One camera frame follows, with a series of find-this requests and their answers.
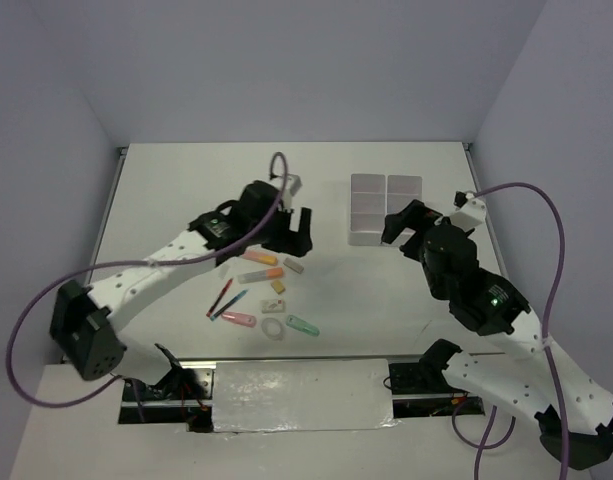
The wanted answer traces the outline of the clear pen cap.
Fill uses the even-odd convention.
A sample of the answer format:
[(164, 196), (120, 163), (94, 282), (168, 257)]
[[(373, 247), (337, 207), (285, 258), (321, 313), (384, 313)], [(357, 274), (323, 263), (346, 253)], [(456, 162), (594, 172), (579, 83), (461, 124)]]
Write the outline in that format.
[(219, 269), (219, 278), (224, 279), (227, 276), (229, 269), (229, 265), (223, 264)]

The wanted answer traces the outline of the red pen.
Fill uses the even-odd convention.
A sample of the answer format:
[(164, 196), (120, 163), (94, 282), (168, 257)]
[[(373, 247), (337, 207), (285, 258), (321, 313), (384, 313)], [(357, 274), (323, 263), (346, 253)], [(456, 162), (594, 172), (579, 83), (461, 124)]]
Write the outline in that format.
[(215, 299), (215, 301), (212, 303), (212, 305), (209, 307), (208, 311), (206, 312), (206, 316), (208, 318), (212, 318), (214, 312), (217, 309), (217, 306), (220, 304), (220, 302), (222, 301), (223, 297), (226, 295), (226, 293), (228, 292), (228, 290), (230, 289), (231, 285), (233, 283), (233, 278), (231, 277), (226, 284), (223, 286), (223, 288), (221, 289), (221, 291), (219, 292), (217, 298)]

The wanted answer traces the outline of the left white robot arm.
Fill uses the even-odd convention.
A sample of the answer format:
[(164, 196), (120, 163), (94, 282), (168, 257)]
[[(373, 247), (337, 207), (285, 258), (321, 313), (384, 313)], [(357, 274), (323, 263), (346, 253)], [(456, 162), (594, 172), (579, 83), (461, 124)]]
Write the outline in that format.
[(305, 256), (312, 248), (312, 211), (300, 211), (291, 230), (292, 199), (301, 179), (290, 175), (248, 184), (239, 199), (220, 204), (150, 257), (120, 273), (83, 286), (70, 280), (57, 291), (51, 338), (84, 381), (107, 375), (137, 380), (168, 399), (182, 382), (197, 378), (161, 341), (140, 343), (126, 334), (129, 323), (156, 300), (205, 274), (253, 245)]

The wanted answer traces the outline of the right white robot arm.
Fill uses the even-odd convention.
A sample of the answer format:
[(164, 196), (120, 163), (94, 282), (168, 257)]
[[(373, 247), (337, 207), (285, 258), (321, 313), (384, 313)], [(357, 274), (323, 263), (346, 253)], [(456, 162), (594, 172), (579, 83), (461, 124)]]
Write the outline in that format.
[(440, 339), (420, 358), (418, 377), (432, 391), (465, 390), (536, 425), (545, 450), (574, 470), (603, 463), (613, 454), (613, 394), (543, 335), (538, 315), (509, 280), (481, 267), (470, 236), (485, 217), (479, 200), (448, 216), (414, 200), (385, 218), (382, 242), (412, 230), (399, 250), (421, 264), (431, 296), (516, 368), (504, 374), (481, 366)]

